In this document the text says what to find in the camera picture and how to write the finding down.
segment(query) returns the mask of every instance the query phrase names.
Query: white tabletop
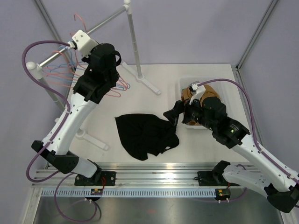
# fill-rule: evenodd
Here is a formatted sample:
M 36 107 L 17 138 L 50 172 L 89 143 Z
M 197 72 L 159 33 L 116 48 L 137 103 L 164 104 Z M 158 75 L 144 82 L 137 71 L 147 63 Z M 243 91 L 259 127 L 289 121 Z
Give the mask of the white tabletop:
M 180 123 L 177 126 L 177 136 L 180 144 L 157 157 L 148 154 L 148 159 L 139 161 L 130 156 L 121 145 L 117 132 L 115 117 L 129 113 L 154 114 L 161 119 L 163 112 L 171 109 L 178 97 L 178 80 L 183 76 L 198 76 L 213 78 L 228 78 L 235 80 L 229 64 L 153 64 L 142 65 L 142 73 L 162 93 L 156 96 L 143 84 L 136 82 L 135 78 L 121 65 L 117 67 L 119 74 L 131 85 L 127 91 L 120 91 L 121 97 L 105 96 L 100 104 L 89 114 L 81 128 L 91 136 L 109 145 L 104 151 L 85 140 L 74 138 L 70 150 L 94 162 L 110 163 L 201 163 L 219 162 L 245 162 L 245 158 L 231 149 L 218 143 L 209 130 L 191 130 Z M 228 95 L 229 104 L 233 111 L 229 116 L 248 127 L 244 108 L 236 86 L 223 83 Z

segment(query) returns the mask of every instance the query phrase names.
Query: white robotic arm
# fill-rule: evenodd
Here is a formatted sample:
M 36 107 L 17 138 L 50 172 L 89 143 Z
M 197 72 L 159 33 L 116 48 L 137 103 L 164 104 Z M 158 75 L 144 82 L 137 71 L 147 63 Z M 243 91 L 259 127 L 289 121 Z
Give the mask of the white robotic arm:
M 193 83 L 189 88 L 193 94 L 190 100 L 177 101 L 173 109 L 165 112 L 164 116 L 176 125 L 179 114 L 184 113 L 182 123 L 195 121 L 203 125 L 212 131 L 213 137 L 219 143 L 233 149 L 261 171 L 253 173 L 221 161 L 211 172 L 211 178 L 216 183 L 221 184 L 225 180 L 239 184 L 267 197 L 280 211 L 290 212 L 299 201 L 299 185 L 296 181 L 298 172 L 287 167 L 260 144 L 257 147 L 249 130 L 228 117 L 226 106 L 220 99 L 207 97 L 201 102 L 205 87 L 202 84 L 197 85 Z
M 97 182 L 100 178 L 101 168 L 95 163 L 80 158 L 69 151 L 71 141 L 88 114 L 102 100 L 103 96 L 116 86 L 119 74 L 116 66 L 121 62 L 119 52 L 111 44 L 98 44 L 86 33 L 79 30 L 68 42 L 71 48 L 78 49 L 83 55 L 82 61 L 88 67 L 76 82 L 71 96 L 71 110 L 66 109 L 58 122 L 42 141 L 34 141 L 32 148 L 39 152 L 47 143 L 47 148 L 41 153 L 49 163 L 64 174 L 69 172 L 90 178 L 90 183 Z M 55 133 L 64 120 L 64 113 L 69 113 L 56 136 Z

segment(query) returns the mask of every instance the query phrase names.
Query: white pole stand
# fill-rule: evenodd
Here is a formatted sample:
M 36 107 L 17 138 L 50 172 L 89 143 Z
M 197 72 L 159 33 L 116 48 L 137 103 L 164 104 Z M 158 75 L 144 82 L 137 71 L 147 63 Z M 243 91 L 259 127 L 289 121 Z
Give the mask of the white pole stand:
M 144 84 L 147 88 L 149 88 L 151 91 L 153 91 L 156 95 L 160 95 L 161 91 L 157 87 L 155 87 L 152 83 L 150 83 L 141 72 L 140 59 L 139 59 L 139 54 L 138 54 L 138 48 L 137 48 L 137 42 L 136 42 L 135 30 L 134 30 L 133 18 L 132 18 L 132 8 L 130 5 L 131 0 L 124 0 L 124 3 L 125 3 L 124 7 L 126 7 L 127 15 L 128 15 L 128 21 L 129 21 L 129 26 L 130 26 L 130 32 L 131 32 L 131 38 L 132 38 L 137 72 L 134 71 L 132 68 L 130 68 L 127 65 L 127 63 L 122 62 L 121 64 L 128 72 L 130 72 L 133 76 L 136 77 L 137 82 Z
M 89 143 L 92 143 L 94 146 L 96 146 L 96 147 L 98 147 L 100 149 L 103 149 L 105 151 L 107 151 L 109 149 L 109 146 L 107 144 L 105 144 L 104 142 L 102 142 L 102 141 L 96 139 L 95 137 L 89 135 L 86 132 L 86 130 L 83 130 L 81 128 L 79 128 L 79 130 L 77 131 L 76 138 L 79 139 L 79 140 L 86 140 Z
M 148 87 L 151 91 L 153 91 L 156 95 L 160 95 L 161 91 L 155 87 L 152 83 L 150 83 L 143 75 L 141 78 L 138 77 L 137 72 L 132 69 L 127 63 L 125 63 L 124 61 L 121 63 L 121 65 L 129 72 L 131 73 L 135 78 L 136 81 L 139 83 L 142 83 L 143 85 L 145 85 L 146 87 Z

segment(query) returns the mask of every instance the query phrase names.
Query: black garment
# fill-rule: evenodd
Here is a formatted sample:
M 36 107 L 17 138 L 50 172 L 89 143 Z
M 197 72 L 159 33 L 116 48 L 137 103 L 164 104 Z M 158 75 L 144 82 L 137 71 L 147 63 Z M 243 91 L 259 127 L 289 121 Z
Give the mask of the black garment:
M 155 156 L 179 145 L 176 126 L 153 114 L 126 114 L 115 118 L 121 144 L 138 160 Z

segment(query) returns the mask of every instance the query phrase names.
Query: metal frame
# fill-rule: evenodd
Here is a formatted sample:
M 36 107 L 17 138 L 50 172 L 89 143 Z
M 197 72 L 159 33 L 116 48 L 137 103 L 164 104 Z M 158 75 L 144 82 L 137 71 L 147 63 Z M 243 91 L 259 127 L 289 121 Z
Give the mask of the metal frame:
M 248 57 L 248 55 L 250 54 L 252 48 L 254 47 L 256 41 L 258 40 L 259 36 L 261 35 L 265 25 L 267 24 L 270 16 L 273 14 L 277 4 L 279 3 L 280 0 L 272 0 L 271 3 L 269 4 L 266 12 L 264 13 L 262 20 L 260 21 L 260 23 L 258 24 L 251 40 L 249 41 L 249 44 L 247 45 L 240 61 L 238 62 L 238 64 L 236 65 L 238 71 L 240 71 L 241 67 L 244 65 L 244 62 L 246 61 L 246 58 Z

